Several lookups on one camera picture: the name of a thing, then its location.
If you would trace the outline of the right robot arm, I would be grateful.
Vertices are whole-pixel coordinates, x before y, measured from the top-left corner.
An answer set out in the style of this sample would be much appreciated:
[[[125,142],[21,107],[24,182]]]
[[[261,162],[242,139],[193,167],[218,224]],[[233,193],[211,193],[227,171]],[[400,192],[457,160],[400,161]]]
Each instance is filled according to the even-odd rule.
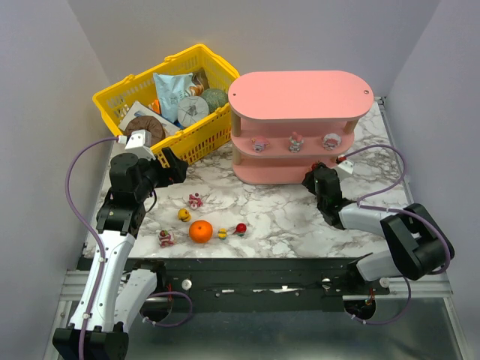
[[[353,263],[352,274],[363,281],[398,277],[416,281],[444,272],[455,257],[452,244],[423,205],[359,205],[343,196],[337,172],[324,163],[307,172],[302,185],[316,196],[317,208],[328,225],[386,240],[388,250],[365,255]]]

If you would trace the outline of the grey paper-wrapped roll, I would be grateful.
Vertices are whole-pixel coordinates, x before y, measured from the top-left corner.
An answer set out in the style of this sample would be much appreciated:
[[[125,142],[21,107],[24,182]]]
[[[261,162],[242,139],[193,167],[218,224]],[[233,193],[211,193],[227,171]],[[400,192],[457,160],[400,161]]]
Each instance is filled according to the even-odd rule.
[[[209,115],[209,105],[199,97],[185,97],[178,103],[177,120],[183,128],[195,125]]]

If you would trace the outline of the brown snack bag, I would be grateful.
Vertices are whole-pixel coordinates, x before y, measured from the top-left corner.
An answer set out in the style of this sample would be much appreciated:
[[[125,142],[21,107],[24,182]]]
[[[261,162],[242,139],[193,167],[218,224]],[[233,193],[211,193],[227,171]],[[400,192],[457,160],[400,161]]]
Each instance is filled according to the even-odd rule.
[[[209,80],[203,69],[193,72],[191,81],[192,85],[189,86],[191,96],[200,96],[206,89],[210,88]]]

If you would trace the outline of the orange snack packet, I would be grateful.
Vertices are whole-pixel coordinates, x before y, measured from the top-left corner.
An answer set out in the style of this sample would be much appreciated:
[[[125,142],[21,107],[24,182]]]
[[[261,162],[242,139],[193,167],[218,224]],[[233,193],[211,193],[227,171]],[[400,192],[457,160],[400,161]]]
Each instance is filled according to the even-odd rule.
[[[160,101],[158,99],[154,100],[152,103],[151,103],[151,109],[157,113],[157,114],[161,114],[161,105],[160,105]]]

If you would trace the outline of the small yellow minion toy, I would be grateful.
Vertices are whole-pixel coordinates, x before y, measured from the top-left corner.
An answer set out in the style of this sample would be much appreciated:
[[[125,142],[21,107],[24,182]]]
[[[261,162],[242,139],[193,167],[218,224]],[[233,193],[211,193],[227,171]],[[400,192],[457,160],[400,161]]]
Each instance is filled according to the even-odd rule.
[[[225,229],[219,229],[218,232],[217,232],[217,237],[220,240],[226,239],[227,238],[227,231]]]

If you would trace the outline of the yellow duck toy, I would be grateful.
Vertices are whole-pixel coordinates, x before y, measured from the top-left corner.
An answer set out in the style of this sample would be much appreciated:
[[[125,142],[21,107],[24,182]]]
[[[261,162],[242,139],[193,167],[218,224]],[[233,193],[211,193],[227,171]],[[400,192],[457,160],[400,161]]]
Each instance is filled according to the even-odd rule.
[[[188,222],[191,220],[191,213],[186,208],[181,208],[178,211],[178,219],[182,222]]]

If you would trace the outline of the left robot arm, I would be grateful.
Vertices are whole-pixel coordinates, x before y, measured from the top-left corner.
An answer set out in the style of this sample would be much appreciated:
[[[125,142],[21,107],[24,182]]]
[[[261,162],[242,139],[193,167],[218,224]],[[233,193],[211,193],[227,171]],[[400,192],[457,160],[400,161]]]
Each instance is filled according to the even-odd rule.
[[[170,148],[166,163],[128,151],[110,161],[110,188],[97,213],[94,258],[79,304],[52,344],[63,359],[124,359],[130,327],[146,299],[163,287],[164,267],[138,265],[122,283],[128,256],[146,215],[144,202],[157,188],[186,179],[188,164]]]

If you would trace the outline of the white ring pink figure toy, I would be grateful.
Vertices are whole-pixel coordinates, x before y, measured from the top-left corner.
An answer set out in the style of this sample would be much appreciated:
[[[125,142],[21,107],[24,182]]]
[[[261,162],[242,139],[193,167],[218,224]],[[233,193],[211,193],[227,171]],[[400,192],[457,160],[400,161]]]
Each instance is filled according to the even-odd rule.
[[[338,148],[341,143],[341,136],[336,133],[326,134],[322,139],[322,147],[328,151]]]

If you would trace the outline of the pink round planet toy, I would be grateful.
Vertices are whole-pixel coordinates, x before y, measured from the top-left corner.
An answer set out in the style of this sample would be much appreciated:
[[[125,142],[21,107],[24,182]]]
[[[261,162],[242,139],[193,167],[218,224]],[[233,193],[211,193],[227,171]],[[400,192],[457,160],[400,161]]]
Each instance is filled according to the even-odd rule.
[[[270,142],[264,136],[254,136],[250,139],[253,150],[257,153],[263,152],[270,145]]]

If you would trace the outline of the pink bear strawberry toy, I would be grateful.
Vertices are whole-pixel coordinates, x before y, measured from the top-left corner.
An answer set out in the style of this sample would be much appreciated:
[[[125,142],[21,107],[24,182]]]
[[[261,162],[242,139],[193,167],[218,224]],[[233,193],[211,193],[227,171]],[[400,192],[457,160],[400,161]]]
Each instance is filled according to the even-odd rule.
[[[203,205],[203,201],[199,193],[191,193],[188,197],[188,203],[192,210],[196,210]]]

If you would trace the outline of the brown striped wrapped roll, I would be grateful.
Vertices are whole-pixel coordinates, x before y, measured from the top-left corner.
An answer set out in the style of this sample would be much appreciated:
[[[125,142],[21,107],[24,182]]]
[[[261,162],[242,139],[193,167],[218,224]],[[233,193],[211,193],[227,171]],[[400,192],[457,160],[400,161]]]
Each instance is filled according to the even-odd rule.
[[[151,115],[141,115],[131,120],[127,124],[124,135],[129,137],[134,131],[140,130],[146,130],[151,134],[150,146],[154,146],[166,138],[164,126]]]

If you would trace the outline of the red strawberry figure toy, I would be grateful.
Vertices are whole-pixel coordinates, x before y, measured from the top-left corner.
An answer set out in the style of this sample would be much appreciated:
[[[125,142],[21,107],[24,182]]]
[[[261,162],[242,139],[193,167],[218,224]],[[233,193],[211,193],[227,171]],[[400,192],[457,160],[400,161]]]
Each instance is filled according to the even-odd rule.
[[[235,231],[233,233],[237,236],[242,237],[245,235],[246,232],[247,232],[247,225],[245,223],[239,223],[235,227]]]

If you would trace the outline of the yellow plastic shopping basket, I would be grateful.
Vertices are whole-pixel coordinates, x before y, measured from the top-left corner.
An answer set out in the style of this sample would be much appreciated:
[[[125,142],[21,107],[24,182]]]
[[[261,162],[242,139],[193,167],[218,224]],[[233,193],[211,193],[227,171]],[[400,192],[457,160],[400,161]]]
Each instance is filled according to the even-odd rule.
[[[94,94],[92,101],[111,133],[119,136],[123,134],[119,124],[135,101],[149,106],[157,99],[154,73],[179,75],[200,69],[205,71],[212,88],[225,92],[239,77],[239,72],[227,60],[212,52],[205,44],[198,43],[167,56],[162,63],[142,73],[126,76]],[[162,149],[166,147],[171,148],[177,158],[193,164],[229,142],[231,128],[231,107],[226,103],[196,124],[153,145],[151,151],[163,165],[167,163],[162,154]]]

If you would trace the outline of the pink three-tier wooden shelf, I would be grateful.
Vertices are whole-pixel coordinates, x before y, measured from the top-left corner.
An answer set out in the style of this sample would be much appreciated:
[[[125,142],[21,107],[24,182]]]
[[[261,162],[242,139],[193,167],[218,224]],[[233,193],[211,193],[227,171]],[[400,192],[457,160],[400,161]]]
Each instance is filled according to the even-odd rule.
[[[353,145],[354,130],[374,103],[372,88],[343,70],[257,71],[235,79],[228,91],[232,114],[232,168],[250,185],[299,184],[311,165],[336,167]],[[292,132],[301,134],[300,152],[289,150]],[[323,148],[326,134],[341,145]],[[264,136],[266,150],[253,150],[251,138]]]

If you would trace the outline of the black front mounting rail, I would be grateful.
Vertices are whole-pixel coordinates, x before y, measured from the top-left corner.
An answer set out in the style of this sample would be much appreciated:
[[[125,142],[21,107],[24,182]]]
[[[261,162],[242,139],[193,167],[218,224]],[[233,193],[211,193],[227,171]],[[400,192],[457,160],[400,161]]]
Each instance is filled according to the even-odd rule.
[[[353,258],[127,259],[121,282],[139,265],[163,266],[165,284],[144,302],[148,317],[176,312],[342,312],[347,297],[387,295],[380,282],[353,275]]]

